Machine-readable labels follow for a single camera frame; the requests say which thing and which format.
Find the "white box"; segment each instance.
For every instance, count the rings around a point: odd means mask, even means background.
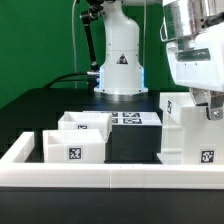
[[[107,142],[112,131],[112,118],[110,113],[65,112],[58,121],[58,129],[99,129]]]
[[[97,129],[43,131],[47,163],[104,163],[105,141]]]
[[[164,164],[223,165],[224,119],[208,120],[206,106],[195,106],[190,93],[161,93]]]

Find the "cable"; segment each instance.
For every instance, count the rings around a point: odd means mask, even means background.
[[[58,81],[55,81],[54,83],[51,83],[51,85],[49,85],[49,87],[47,88],[50,88],[52,85],[58,83],[58,82],[87,82],[88,80],[87,79],[68,79],[68,80],[58,80]]]
[[[74,71],[77,72],[77,51],[76,51],[76,38],[75,38],[75,6],[77,0],[74,0],[72,5],[72,43],[73,43],[73,53],[74,53]]]
[[[46,84],[44,86],[45,89],[48,89],[50,88],[54,83],[62,80],[62,79],[65,79],[65,78],[70,78],[70,77],[76,77],[76,76],[83,76],[83,75],[87,75],[86,73],[83,73],[83,72],[79,72],[79,73],[71,73],[71,74],[67,74],[67,75],[62,75],[56,79],[54,79],[53,81],[49,82],[48,84]]]

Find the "warning sticker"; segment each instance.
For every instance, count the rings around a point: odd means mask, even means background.
[[[128,61],[127,61],[124,54],[121,55],[121,57],[117,61],[117,64],[120,64],[120,65],[127,65],[128,64]]]

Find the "metal bracket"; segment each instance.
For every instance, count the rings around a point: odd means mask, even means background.
[[[196,106],[207,106],[209,120],[223,119],[224,92],[190,88],[190,93]]]

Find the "black cable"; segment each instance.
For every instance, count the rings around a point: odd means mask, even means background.
[[[67,75],[62,75],[56,79],[54,79],[53,81],[47,83],[43,88],[50,88],[54,83],[62,80],[62,79],[65,79],[65,78],[70,78],[70,77],[76,77],[76,76],[84,76],[86,75],[87,76],[87,73],[84,73],[84,72],[76,72],[76,73],[71,73],[71,74],[67,74]]]
[[[84,81],[88,81],[87,79],[66,79],[66,80],[58,80],[57,82],[84,82]]]

